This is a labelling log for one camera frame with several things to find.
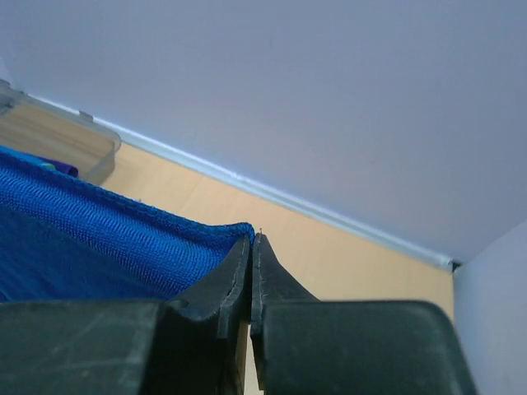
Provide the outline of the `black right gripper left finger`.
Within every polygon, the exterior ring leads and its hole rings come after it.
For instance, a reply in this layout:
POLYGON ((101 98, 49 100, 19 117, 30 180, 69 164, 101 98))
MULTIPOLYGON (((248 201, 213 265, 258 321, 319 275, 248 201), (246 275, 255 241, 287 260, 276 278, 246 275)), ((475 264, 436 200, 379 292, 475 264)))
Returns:
POLYGON ((235 337, 249 300, 249 257, 250 238, 243 236, 219 265, 168 305, 184 322, 203 328, 210 337, 235 337))

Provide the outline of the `blue towel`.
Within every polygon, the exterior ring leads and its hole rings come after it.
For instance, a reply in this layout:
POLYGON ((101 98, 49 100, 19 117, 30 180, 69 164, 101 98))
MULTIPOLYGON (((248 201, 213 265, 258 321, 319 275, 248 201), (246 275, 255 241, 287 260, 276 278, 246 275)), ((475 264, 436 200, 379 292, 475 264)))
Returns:
POLYGON ((205 225, 1 152, 1 299, 169 299, 217 267, 246 222, 205 225))

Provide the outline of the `smoky clear plastic bin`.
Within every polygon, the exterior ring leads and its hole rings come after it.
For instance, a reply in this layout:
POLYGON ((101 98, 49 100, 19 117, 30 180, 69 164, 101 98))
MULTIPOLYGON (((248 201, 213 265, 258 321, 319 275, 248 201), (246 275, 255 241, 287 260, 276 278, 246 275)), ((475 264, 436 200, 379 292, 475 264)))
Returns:
POLYGON ((37 100, 2 80, 1 146, 71 165, 80 179, 102 184, 114 171, 121 139, 83 112, 37 100))

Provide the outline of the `purple towel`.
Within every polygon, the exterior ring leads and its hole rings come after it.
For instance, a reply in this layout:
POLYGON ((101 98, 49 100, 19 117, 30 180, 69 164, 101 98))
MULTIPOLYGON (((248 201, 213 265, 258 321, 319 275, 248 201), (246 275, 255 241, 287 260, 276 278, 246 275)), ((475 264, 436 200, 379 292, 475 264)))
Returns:
POLYGON ((71 177, 77 178, 79 175, 78 168, 73 165, 70 165, 70 164, 67 164, 61 161, 50 160, 50 159, 44 159, 44 162, 46 165, 52 166, 58 172, 67 174, 71 177))

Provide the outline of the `white sealant strip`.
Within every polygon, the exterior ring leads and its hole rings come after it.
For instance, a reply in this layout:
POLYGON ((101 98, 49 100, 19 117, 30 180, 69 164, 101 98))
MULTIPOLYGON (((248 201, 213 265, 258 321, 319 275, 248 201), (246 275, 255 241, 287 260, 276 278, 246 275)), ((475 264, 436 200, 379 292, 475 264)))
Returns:
POLYGON ((124 128, 102 118, 93 117, 79 109, 72 109, 39 96, 30 95, 29 99, 35 102, 39 107, 48 109, 64 118, 69 117, 75 121, 84 119, 88 121, 88 123, 94 124, 94 126, 115 132, 124 143, 212 177, 224 184, 229 184, 230 186, 239 188, 247 193, 252 193, 259 198, 287 207, 293 211, 298 211, 301 214, 322 221, 328 225, 359 235, 387 248, 395 249, 400 253, 405 253, 414 258, 418 258, 432 266, 449 272, 454 271, 455 260, 448 255, 426 249, 415 243, 411 243, 407 240, 376 229, 373 226, 339 215, 336 212, 324 209, 314 203, 294 197, 291 194, 284 193, 283 191, 256 182, 219 165, 215 165, 210 161, 193 156, 188 152, 181 151, 180 149, 166 145, 165 143, 159 142, 150 137, 146 137, 131 129, 124 128))

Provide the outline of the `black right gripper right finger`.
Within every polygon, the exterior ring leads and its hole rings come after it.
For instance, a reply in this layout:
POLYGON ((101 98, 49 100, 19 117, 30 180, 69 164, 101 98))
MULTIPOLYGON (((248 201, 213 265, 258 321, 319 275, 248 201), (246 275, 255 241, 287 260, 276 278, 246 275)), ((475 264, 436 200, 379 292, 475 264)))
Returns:
POLYGON ((312 302, 311 294, 277 259, 268 237, 258 233, 252 250, 250 332, 263 331, 264 306, 270 303, 312 302))

